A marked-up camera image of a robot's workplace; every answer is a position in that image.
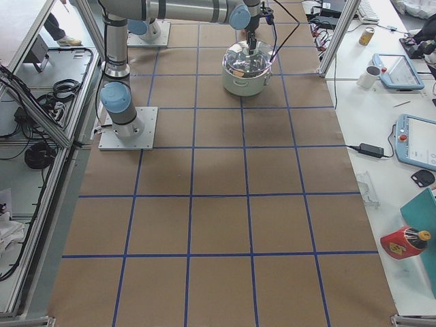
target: pot lid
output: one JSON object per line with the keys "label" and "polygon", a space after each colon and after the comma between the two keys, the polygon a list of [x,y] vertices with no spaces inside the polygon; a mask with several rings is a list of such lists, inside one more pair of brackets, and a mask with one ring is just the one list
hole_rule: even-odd
{"label": "pot lid", "polygon": [[272,46],[258,41],[254,53],[249,54],[247,41],[241,41],[228,48],[223,58],[223,64],[228,69],[230,68],[233,73],[258,75],[273,64],[270,62],[272,53]]}

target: blue joint cap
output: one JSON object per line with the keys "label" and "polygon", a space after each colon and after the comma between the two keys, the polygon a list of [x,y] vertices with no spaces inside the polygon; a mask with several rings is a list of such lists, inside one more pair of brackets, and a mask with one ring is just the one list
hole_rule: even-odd
{"label": "blue joint cap", "polygon": [[100,91],[100,99],[108,112],[120,114],[130,105],[130,90],[123,83],[110,82]]}
{"label": "blue joint cap", "polygon": [[238,5],[229,17],[229,24],[234,29],[244,29],[250,23],[251,14],[246,5]]}
{"label": "blue joint cap", "polygon": [[142,20],[129,19],[127,21],[127,29],[136,35],[144,35],[149,29],[149,23]]}

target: pen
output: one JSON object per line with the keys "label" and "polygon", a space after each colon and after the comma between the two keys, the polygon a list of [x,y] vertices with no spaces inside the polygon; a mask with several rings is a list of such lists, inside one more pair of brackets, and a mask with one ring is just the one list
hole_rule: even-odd
{"label": "pen", "polygon": [[393,108],[402,106],[403,104],[409,104],[409,103],[410,103],[410,101],[406,101],[406,102],[403,102],[402,104],[397,104],[396,106],[393,106]]}

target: stainless steel pot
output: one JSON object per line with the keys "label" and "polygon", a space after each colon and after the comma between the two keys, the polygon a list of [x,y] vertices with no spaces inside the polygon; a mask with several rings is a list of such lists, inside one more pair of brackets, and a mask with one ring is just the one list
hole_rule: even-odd
{"label": "stainless steel pot", "polygon": [[228,48],[222,64],[225,89],[242,97],[262,92],[270,81],[272,53],[272,46],[262,41],[258,41],[253,54],[249,54],[246,41],[235,43]]}

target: shoe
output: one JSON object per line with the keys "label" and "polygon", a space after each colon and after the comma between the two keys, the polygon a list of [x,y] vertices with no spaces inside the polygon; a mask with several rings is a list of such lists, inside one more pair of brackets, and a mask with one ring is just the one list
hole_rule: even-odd
{"label": "shoe", "polygon": [[57,44],[60,46],[81,46],[82,40],[78,40],[74,37],[66,35],[61,39],[57,40]]}

